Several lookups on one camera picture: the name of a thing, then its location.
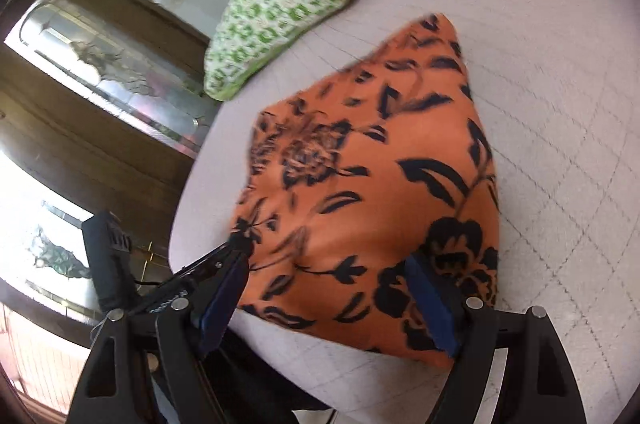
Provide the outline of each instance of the window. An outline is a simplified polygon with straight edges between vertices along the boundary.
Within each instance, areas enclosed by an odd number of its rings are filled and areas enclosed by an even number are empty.
[[[69,0],[37,0],[5,43],[64,86],[195,157],[220,103],[197,76]]]
[[[0,277],[87,324],[101,320],[80,223],[92,216],[0,153]]]

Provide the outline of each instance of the orange floral fabric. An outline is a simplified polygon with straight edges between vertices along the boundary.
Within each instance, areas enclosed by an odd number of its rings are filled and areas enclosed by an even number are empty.
[[[448,366],[404,280],[425,253],[493,304],[494,162],[453,26],[412,23],[372,55],[262,111],[229,244],[239,308],[319,338]]]

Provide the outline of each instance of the wire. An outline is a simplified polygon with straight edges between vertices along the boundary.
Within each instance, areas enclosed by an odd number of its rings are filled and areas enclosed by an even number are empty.
[[[332,410],[331,415],[329,415],[329,420],[326,422],[326,424],[333,424],[337,416],[338,416],[338,410],[337,409]]]
[[[161,285],[162,283],[159,281],[138,281],[137,279],[134,280],[136,282],[137,285],[142,285],[143,287],[148,287],[148,286],[157,286],[157,285]]]

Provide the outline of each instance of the screw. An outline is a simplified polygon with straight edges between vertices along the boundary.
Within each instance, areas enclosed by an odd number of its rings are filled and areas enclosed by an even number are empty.
[[[472,310],[479,310],[484,306],[484,303],[480,298],[467,298],[466,306]]]
[[[113,309],[111,312],[107,314],[107,317],[110,321],[116,322],[120,321],[124,317],[124,310],[122,309]]]
[[[175,298],[171,301],[171,308],[174,310],[184,310],[189,306],[189,300],[187,298]]]
[[[158,360],[158,357],[155,356],[155,354],[147,353],[146,354],[146,364],[149,367],[149,371],[151,373],[153,373],[160,366],[160,361]]]
[[[538,319],[544,319],[546,317],[546,310],[544,307],[531,307],[531,313],[533,314],[533,317],[537,317]]]

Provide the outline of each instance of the cloth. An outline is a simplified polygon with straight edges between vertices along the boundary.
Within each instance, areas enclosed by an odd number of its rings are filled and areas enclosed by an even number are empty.
[[[229,100],[297,37],[349,0],[231,0],[205,54],[205,92]]]
[[[240,308],[363,350],[449,366],[410,296],[425,253],[492,305],[494,163],[453,26],[431,16],[258,115],[229,244],[250,255]]]

